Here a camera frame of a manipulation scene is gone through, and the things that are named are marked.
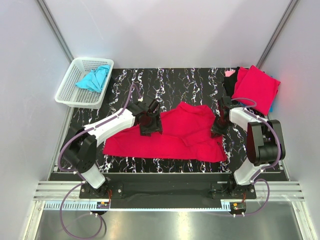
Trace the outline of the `red polo shirt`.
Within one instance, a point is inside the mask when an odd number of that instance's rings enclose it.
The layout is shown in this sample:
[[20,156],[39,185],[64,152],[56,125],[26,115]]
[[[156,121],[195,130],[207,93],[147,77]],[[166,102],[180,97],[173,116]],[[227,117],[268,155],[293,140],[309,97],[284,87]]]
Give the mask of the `red polo shirt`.
[[104,155],[134,158],[198,160],[209,163],[227,159],[222,138],[212,137],[215,121],[207,105],[180,102],[160,114],[162,133],[142,136],[139,126],[127,128],[105,141]]

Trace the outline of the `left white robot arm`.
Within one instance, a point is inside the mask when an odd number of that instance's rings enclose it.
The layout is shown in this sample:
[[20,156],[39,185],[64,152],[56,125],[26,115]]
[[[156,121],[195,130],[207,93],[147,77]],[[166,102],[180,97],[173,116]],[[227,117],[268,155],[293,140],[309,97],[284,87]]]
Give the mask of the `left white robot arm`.
[[96,164],[97,147],[117,133],[134,126],[138,126],[140,135],[144,137],[162,133],[160,110],[160,103],[154,98],[127,102],[114,114],[74,129],[74,136],[64,144],[59,158],[65,159],[73,167],[95,197],[103,198],[108,193],[109,180]]

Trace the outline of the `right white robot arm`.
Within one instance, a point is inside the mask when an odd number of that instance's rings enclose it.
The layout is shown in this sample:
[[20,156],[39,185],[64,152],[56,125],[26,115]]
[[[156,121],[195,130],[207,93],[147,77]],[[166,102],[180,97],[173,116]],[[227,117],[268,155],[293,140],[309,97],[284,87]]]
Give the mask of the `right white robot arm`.
[[246,159],[227,183],[211,185],[213,199],[242,199],[254,191],[258,175],[273,168],[286,155],[281,123],[250,112],[249,108],[256,105],[252,100],[251,105],[243,107],[229,96],[218,101],[220,115],[215,117],[211,137],[225,136],[232,124],[241,127],[246,132]]

